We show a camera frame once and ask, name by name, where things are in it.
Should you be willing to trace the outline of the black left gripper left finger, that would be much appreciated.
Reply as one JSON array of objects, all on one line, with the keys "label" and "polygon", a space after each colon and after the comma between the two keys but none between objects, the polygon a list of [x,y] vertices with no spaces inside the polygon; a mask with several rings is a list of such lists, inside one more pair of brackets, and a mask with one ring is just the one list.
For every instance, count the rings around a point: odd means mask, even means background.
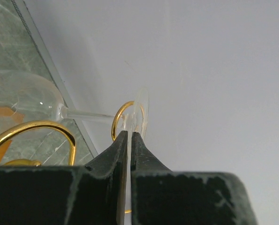
[{"label": "black left gripper left finger", "polygon": [[124,224],[128,134],[85,165],[0,166],[0,225]]}]

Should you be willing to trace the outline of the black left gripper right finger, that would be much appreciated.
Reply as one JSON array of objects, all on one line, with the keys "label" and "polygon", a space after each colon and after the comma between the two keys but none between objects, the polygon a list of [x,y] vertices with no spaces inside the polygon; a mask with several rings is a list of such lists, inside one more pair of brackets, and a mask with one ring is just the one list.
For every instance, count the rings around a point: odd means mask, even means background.
[{"label": "black left gripper right finger", "polygon": [[174,172],[132,135],[134,225],[255,225],[242,181],[228,172]]}]

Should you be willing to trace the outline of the clear wine glass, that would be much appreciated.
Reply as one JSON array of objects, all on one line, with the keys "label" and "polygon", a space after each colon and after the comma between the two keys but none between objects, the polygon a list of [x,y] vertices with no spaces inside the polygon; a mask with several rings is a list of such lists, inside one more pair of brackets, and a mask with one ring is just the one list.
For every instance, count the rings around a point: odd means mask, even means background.
[{"label": "clear wine glass", "polygon": [[[149,95],[141,89],[134,101],[126,102],[115,116],[70,110],[55,85],[28,72],[0,70],[0,108],[11,115],[0,115],[0,147],[16,135],[26,137],[28,131],[33,138],[46,135],[50,129],[62,133],[68,140],[69,156],[66,166],[75,166],[76,140],[69,130],[61,125],[66,118],[111,121],[113,142],[122,131],[128,134],[127,158],[131,152],[131,137],[137,132],[145,136]],[[3,166],[43,166],[36,160],[16,159]]]}]

